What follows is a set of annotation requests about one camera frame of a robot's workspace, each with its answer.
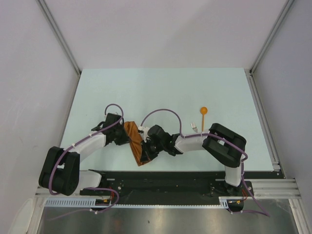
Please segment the silver metal fork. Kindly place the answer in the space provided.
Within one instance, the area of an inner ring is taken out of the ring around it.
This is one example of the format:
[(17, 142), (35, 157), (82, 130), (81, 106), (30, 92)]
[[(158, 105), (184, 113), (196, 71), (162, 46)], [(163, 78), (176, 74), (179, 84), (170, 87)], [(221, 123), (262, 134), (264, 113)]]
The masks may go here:
[(194, 122), (191, 123), (191, 128), (194, 132), (198, 133), (198, 128)]

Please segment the orange-brown cloth napkin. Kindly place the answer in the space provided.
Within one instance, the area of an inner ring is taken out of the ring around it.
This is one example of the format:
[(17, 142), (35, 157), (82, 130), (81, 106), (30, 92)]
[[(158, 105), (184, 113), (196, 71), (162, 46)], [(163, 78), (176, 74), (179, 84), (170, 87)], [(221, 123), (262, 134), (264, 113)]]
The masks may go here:
[(143, 138), (138, 132), (136, 123), (134, 121), (127, 121), (124, 123), (124, 129), (130, 138), (129, 144), (137, 165), (142, 166), (151, 162), (153, 159), (149, 158), (148, 156), (142, 156), (143, 150), (141, 142), (143, 141)]

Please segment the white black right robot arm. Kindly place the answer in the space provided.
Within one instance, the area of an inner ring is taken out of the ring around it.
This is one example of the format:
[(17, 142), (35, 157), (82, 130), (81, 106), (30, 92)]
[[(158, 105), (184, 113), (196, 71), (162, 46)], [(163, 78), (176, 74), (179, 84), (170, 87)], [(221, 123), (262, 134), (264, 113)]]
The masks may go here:
[(202, 133), (181, 136), (171, 135), (160, 126), (138, 128), (143, 137), (140, 160), (153, 160), (162, 151), (171, 156), (181, 155), (192, 151), (207, 151), (225, 167), (225, 191), (229, 195), (237, 195), (242, 191), (243, 161), (247, 159), (245, 148), (246, 139), (226, 128), (214, 123), (209, 130)]

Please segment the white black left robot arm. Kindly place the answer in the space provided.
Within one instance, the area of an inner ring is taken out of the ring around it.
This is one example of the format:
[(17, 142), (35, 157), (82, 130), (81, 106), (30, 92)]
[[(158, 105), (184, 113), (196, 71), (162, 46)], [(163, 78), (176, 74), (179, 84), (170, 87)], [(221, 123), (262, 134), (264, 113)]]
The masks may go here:
[(108, 113), (89, 135), (67, 149), (51, 147), (39, 176), (39, 186), (48, 189), (52, 195), (73, 194), (79, 183), (80, 163), (85, 158), (112, 142), (116, 145), (130, 142), (124, 124), (123, 116)]

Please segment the orange plastic spoon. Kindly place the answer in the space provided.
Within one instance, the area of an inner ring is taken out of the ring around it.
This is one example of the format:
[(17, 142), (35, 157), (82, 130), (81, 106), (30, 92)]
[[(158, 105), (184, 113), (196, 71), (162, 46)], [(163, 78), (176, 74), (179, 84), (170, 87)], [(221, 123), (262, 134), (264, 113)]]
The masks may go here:
[(201, 107), (200, 113), (202, 114), (201, 131), (203, 132), (205, 129), (205, 116), (208, 113), (208, 108), (207, 107)]

